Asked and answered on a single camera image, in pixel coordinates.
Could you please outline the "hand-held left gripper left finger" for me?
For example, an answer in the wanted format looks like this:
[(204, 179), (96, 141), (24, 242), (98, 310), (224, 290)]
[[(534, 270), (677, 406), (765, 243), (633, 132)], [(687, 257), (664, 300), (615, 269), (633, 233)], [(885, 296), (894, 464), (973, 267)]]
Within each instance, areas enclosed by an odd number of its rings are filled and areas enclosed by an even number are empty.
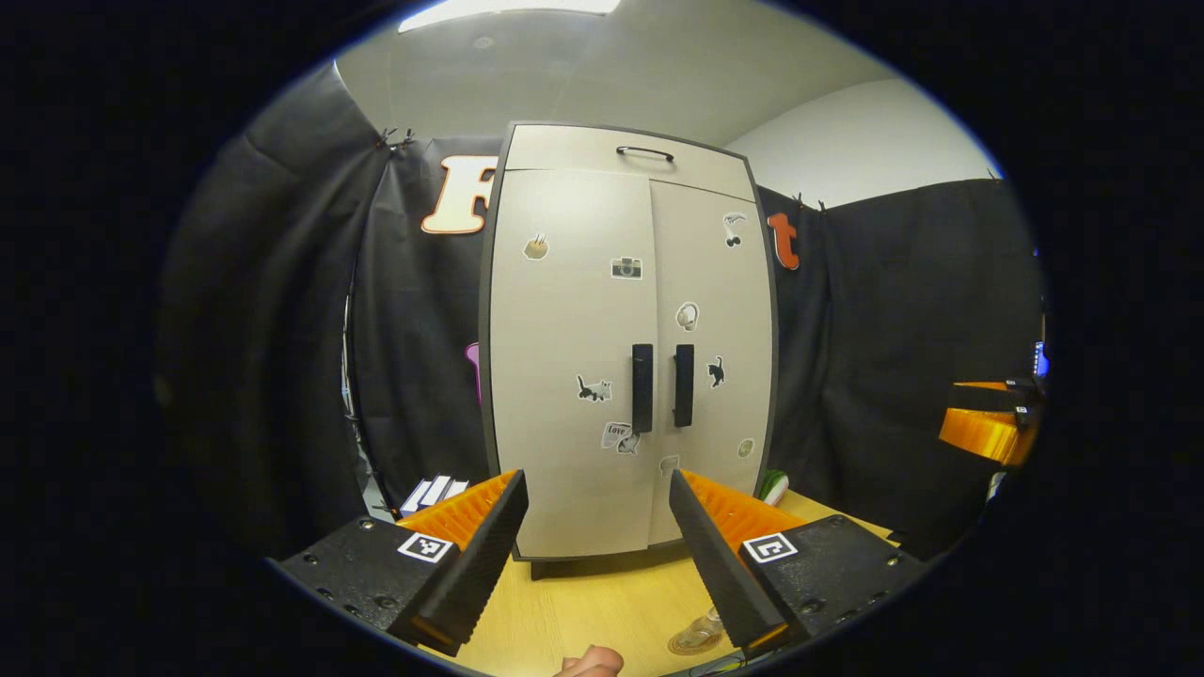
[(276, 566), (354, 620), (456, 657), (527, 511), (526, 475), (513, 469), (397, 522), (353, 518)]

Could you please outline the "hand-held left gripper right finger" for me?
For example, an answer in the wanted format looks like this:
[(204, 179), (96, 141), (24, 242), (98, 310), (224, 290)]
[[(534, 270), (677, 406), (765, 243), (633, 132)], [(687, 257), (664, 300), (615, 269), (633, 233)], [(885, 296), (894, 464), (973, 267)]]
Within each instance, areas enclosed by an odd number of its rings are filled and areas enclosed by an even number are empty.
[(927, 573), (840, 513), (803, 520), (675, 469), (669, 510), (732, 644), (748, 658), (825, 638)]

